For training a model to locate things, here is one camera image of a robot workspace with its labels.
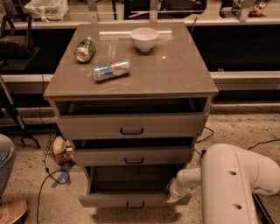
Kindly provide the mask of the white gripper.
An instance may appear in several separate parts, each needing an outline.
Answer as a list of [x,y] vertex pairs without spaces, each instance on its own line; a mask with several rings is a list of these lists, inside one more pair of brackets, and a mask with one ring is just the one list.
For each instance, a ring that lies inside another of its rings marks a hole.
[[173,178],[166,186],[166,189],[169,191],[166,198],[166,202],[169,204],[175,203],[178,200],[184,198],[189,192],[189,189],[187,187],[181,186],[175,178]]

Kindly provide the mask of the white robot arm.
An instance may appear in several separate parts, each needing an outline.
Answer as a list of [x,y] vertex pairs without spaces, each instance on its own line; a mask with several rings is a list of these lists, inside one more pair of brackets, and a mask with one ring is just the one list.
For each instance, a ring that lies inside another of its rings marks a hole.
[[201,186],[203,224],[259,224],[253,195],[280,190],[280,166],[271,158],[220,143],[206,150],[200,168],[182,169],[167,186],[168,203]]

